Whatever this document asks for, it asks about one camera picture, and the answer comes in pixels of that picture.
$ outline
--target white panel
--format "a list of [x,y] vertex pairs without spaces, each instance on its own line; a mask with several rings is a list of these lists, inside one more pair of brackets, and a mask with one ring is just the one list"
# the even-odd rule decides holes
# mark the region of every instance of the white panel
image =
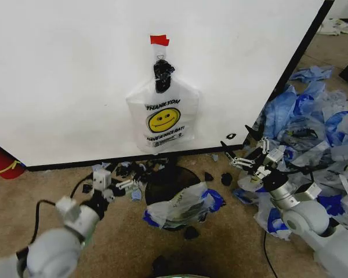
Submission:
[[28,166],[143,154],[125,96],[167,34],[202,91],[197,138],[243,142],[323,0],[0,0],[0,146]]

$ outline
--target white plastic bag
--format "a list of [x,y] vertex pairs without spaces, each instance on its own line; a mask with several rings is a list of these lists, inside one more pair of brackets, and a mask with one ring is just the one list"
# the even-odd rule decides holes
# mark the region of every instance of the white plastic bag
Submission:
[[223,198],[206,182],[192,185],[180,191],[168,202],[147,206],[143,219],[159,228],[177,228],[203,220],[208,212],[215,212],[224,205]]
[[159,153],[171,145],[192,140],[198,91],[172,78],[165,93],[157,93],[155,80],[126,98],[135,126],[137,146]]

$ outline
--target red object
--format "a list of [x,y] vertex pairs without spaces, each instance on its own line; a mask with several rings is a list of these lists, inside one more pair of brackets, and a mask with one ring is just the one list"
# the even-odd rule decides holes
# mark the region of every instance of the red object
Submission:
[[0,149],[0,176],[11,180],[25,171],[21,163]]
[[168,46],[169,45],[169,39],[166,38],[166,35],[161,35],[161,36],[150,36],[151,37],[151,44],[155,45],[164,45]]

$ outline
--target pile of plastic bags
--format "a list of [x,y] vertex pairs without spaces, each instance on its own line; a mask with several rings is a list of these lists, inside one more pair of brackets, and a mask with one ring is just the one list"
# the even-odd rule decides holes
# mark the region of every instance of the pile of plastic bags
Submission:
[[[265,118],[263,135],[270,139],[270,149],[284,150],[278,169],[294,170],[287,167],[289,163],[321,168],[313,172],[322,189],[317,200],[329,215],[348,227],[348,100],[341,91],[327,92],[325,83],[318,81],[330,76],[328,70],[315,66],[295,73],[292,77],[302,76],[308,87],[297,94],[287,85],[283,94],[266,104],[260,117]],[[310,182],[310,177],[297,173],[290,175],[289,181],[298,188]],[[244,203],[259,205],[257,222],[269,233],[287,239],[289,231],[269,204],[269,194],[263,192],[261,182],[241,174],[238,184],[234,195]]]

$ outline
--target black cable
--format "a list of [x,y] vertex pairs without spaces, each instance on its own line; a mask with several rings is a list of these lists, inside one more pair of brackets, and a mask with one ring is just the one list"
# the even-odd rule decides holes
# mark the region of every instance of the black cable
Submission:
[[32,239],[30,241],[30,244],[33,244],[33,242],[36,239],[37,232],[39,229],[39,214],[40,214],[40,204],[41,203],[46,203],[46,204],[51,204],[52,206],[55,206],[56,203],[48,201],[48,200],[40,200],[36,204],[36,214],[35,214],[35,229],[34,229],[34,234],[32,235]]
[[269,264],[269,267],[271,268],[272,272],[273,272],[273,275],[275,278],[278,278],[276,272],[274,271],[273,269],[273,266],[268,258],[268,255],[267,255],[267,250],[266,250],[266,237],[267,237],[267,232],[264,231],[264,238],[263,238],[263,251],[264,251],[264,255],[266,256],[266,259],[267,259],[267,262]]

